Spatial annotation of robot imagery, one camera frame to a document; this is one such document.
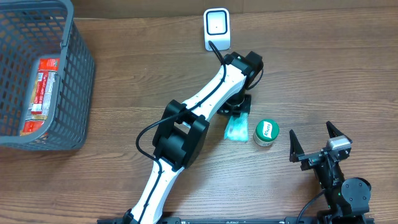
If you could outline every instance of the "wooden tabletop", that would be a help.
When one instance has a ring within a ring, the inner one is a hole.
[[[77,21],[96,61],[88,139],[79,151],[0,151],[0,223],[95,223],[121,217],[146,185],[152,161],[135,138],[167,103],[190,98],[219,69],[203,44],[203,18]],[[289,162],[289,130],[319,151],[332,121],[353,141],[346,178],[373,187],[377,223],[398,221],[398,8],[268,12],[231,16],[231,50],[263,56],[249,133],[278,122],[271,147],[223,139],[211,120],[205,145],[164,207],[181,218],[284,218],[319,191],[312,171]],[[142,139],[152,152],[154,130]],[[320,199],[306,215],[326,209]]]

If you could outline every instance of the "blue-gray storage bin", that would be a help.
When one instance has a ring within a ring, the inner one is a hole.
[[[0,1],[0,146],[31,151],[82,147],[95,64],[69,0]],[[48,118],[20,136],[40,58],[60,58]]]

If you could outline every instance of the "teal cloth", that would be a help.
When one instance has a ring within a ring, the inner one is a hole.
[[[248,116],[249,114],[247,113],[241,114],[238,118],[231,116],[225,128],[224,139],[248,141]]]

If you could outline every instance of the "green jar lid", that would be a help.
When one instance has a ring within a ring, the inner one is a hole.
[[[271,119],[264,119],[260,121],[256,128],[256,136],[265,142],[272,142],[278,137],[279,126]]]

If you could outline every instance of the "round green container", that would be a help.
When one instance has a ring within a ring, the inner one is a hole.
[[[264,119],[257,125],[253,138],[259,146],[270,146],[278,137],[278,134],[278,124],[271,119]]]

